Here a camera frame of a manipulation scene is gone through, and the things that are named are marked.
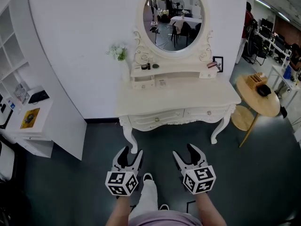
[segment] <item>yellow poster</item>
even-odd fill
[[[38,116],[39,110],[40,108],[27,111],[22,121],[20,129],[32,128]]]

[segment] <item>brick wall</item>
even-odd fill
[[[299,46],[301,45],[301,31],[278,16],[276,16],[274,32],[284,36],[287,44],[296,43]]]

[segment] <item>person in red shirt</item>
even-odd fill
[[[245,25],[244,25],[244,30],[243,30],[243,35],[241,36],[241,41],[240,41],[240,45],[239,45],[239,51],[238,51],[238,55],[235,61],[235,64],[238,64],[240,61],[240,58],[244,52],[244,48],[245,48],[245,43],[246,43],[246,29],[247,27],[251,24],[251,21],[254,19],[252,13],[252,6],[249,2],[246,3],[246,16],[245,16]]]

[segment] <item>ornate mirror frame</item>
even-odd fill
[[[212,52],[209,43],[211,38],[210,10],[207,0],[200,0],[203,11],[203,22],[198,36],[188,47],[179,51],[165,51],[158,48],[149,39],[143,23],[143,9],[146,0],[140,0],[136,14],[136,28],[134,35],[136,40],[134,64],[146,64],[149,58],[160,64],[207,64],[212,61]]]

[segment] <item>white dressing table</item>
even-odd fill
[[[140,0],[137,7],[134,31],[137,44],[131,79],[120,83],[116,109],[124,136],[133,145],[131,152],[137,153],[138,150],[133,128],[148,131],[162,125],[194,121],[216,123],[221,120],[211,135],[211,143],[216,144],[216,136],[228,125],[241,99],[229,81],[217,76],[216,67],[207,68],[212,62],[209,42],[212,31],[207,2],[200,0],[203,24],[197,38],[185,49],[168,52],[156,47],[145,31],[145,1]],[[150,61],[160,67],[139,70],[140,65]],[[164,88],[159,86],[161,79],[166,80]]]

